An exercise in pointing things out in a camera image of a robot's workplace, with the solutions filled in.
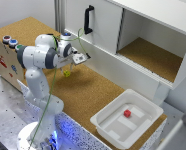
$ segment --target cabinet compartment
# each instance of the cabinet compartment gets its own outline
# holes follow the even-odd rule
[[[124,10],[117,53],[174,83],[186,53],[186,35]]]
[[[89,5],[94,10],[89,13],[89,28],[93,32],[83,39],[113,54],[117,50],[117,41],[123,9],[106,0],[66,0],[65,29],[77,35],[84,27],[85,10]]]

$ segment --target cork board surface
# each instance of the cork board surface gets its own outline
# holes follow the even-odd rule
[[[174,82],[183,60],[142,38],[136,39],[118,53],[171,82]]]
[[[60,34],[36,19],[29,17],[0,28],[0,41],[4,35],[9,34],[17,39],[20,44],[34,45],[35,38],[43,33]],[[70,70],[69,65],[63,67],[63,69]],[[43,71],[49,86],[51,86],[54,69],[43,69]],[[83,64],[73,67],[70,77],[63,76],[58,69],[53,89],[53,95],[61,98],[65,104],[63,111],[112,149],[116,148],[97,133],[95,126],[90,122],[90,118],[123,92],[124,89]],[[166,116],[162,115],[130,150],[139,149],[165,119]]]

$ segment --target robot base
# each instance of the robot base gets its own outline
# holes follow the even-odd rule
[[[37,124],[38,122],[33,122],[31,124],[28,124],[19,132],[18,138],[17,138],[17,150],[29,150],[31,141],[28,141],[28,137]],[[31,146],[30,150],[42,150],[42,148],[41,147],[33,148]]]

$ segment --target cabinet door handle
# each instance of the cabinet door handle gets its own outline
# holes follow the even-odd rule
[[[89,5],[89,8],[85,10],[85,25],[84,25],[84,30],[85,34],[91,33],[93,30],[89,28],[89,12],[94,10],[94,7]]]

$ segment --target white wall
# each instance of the white wall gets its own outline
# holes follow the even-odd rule
[[[55,29],[54,0],[0,0],[0,27],[29,16]]]
[[[186,78],[176,89],[170,91],[166,102],[182,112],[186,111]]]

